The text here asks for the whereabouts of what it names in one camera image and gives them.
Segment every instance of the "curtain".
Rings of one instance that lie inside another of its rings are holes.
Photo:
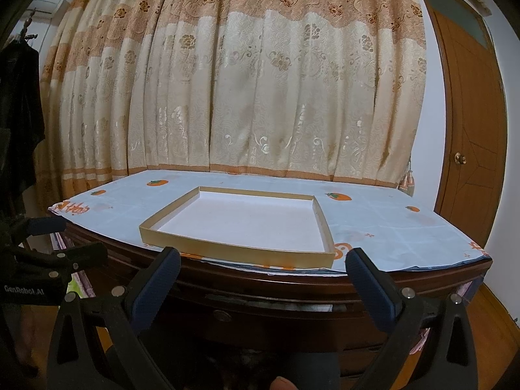
[[[74,0],[42,77],[38,194],[145,169],[397,187],[425,71],[417,0]]]

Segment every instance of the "door knob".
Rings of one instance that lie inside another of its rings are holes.
[[[457,154],[455,154],[455,164],[466,164],[466,157],[461,155],[460,152],[457,152]]]

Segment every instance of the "wooden door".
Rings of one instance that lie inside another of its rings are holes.
[[[484,247],[505,168],[506,111],[497,59],[482,18],[464,1],[425,1],[441,52],[447,109],[435,211]]]

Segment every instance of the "frosted glass panel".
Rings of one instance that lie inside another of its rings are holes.
[[[475,40],[487,48],[487,40],[475,13],[468,10],[457,0],[428,0],[432,7],[448,19],[457,23]]]

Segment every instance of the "shallow open box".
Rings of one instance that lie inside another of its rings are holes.
[[[330,268],[334,242],[312,195],[198,187],[140,226],[144,243],[207,258]]]

